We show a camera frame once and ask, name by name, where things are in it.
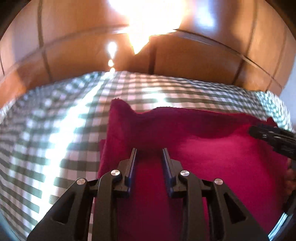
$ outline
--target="folded red fabric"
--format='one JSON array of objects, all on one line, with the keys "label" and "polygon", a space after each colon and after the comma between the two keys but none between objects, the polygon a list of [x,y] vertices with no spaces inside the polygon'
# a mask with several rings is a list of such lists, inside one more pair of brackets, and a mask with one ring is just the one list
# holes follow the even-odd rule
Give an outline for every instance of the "folded red fabric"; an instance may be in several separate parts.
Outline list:
[{"label": "folded red fabric", "polygon": [[246,114],[160,107],[136,113],[122,100],[111,102],[107,138],[101,142],[98,177],[139,150],[129,199],[118,200],[120,241],[179,240],[182,203],[167,197],[161,149],[198,178],[222,178],[269,233],[282,215],[286,158],[248,134],[268,123]]}]

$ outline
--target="green and white checkered fabric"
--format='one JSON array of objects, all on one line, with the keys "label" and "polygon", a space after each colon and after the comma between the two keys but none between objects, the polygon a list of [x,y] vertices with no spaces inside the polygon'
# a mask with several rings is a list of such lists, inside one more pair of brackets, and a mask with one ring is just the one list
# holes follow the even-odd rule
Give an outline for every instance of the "green and white checkered fabric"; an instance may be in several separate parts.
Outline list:
[{"label": "green and white checkered fabric", "polygon": [[21,240],[77,178],[96,178],[114,98],[138,112],[160,106],[243,112],[292,128],[275,95],[224,84],[93,72],[38,87],[0,111],[0,208]]}]

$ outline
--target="red cloth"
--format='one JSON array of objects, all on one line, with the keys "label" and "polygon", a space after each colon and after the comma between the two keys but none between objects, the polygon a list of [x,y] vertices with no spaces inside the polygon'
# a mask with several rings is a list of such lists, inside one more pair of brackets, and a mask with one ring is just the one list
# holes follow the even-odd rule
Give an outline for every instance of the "red cloth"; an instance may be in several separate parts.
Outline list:
[{"label": "red cloth", "polygon": [[249,127],[258,123],[266,122],[246,114],[171,107],[139,114],[124,101],[113,100],[99,177],[129,158],[133,147],[139,150],[132,196],[118,200],[119,240],[179,240],[182,205],[165,191],[165,147],[197,177],[222,178],[269,233],[282,215],[287,166],[286,157],[249,136]]}]

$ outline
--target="black mechanical device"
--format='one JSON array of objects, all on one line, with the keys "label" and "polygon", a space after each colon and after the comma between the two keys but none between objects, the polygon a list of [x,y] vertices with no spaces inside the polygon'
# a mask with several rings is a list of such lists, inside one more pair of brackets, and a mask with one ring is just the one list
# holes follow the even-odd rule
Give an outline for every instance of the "black mechanical device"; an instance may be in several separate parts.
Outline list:
[{"label": "black mechanical device", "polygon": [[[266,141],[274,151],[292,159],[292,168],[296,168],[296,139],[295,134],[278,127],[259,124],[251,126],[249,134],[260,140]],[[284,212],[290,216],[296,209],[296,191],[293,191],[283,206]]]},{"label": "black mechanical device", "polygon": [[[79,178],[58,199],[29,234],[27,241],[87,241],[93,199],[92,241],[117,240],[117,198],[130,196],[137,150],[118,168],[100,179]],[[169,197],[183,199],[181,241],[205,241],[206,223],[202,198],[207,200],[212,241],[268,241],[246,207],[222,179],[201,180],[170,159],[162,150],[163,172]]]}]

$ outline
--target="silver screw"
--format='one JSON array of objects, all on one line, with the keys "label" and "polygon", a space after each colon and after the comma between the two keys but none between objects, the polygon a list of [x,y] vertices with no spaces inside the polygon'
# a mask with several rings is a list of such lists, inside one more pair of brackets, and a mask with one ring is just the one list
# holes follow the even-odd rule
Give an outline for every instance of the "silver screw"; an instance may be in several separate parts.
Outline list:
[{"label": "silver screw", "polygon": [[223,184],[223,180],[221,178],[216,178],[214,180],[214,183],[216,183],[217,185],[222,185]]},{"label": "silver screw", "polygon": [[182,170],[182,171],[180,171],[180,174],[181,174],[183,177],[187,177],[187,176],[190,174],[190,172],[188,172],[187,170]]},{"label": "silver screw", "polygon": [[84,178],[79,178],[79,179],[76,181],[76,183],[77,183],[78,185],[83,185],[83,184],[85,183],[85,179],[84,179]]},{"label": "silver screw", "polygon": [[112,176],[118,176],[119,174],[120,174],[120,171],[117,169],[111,171]]}]

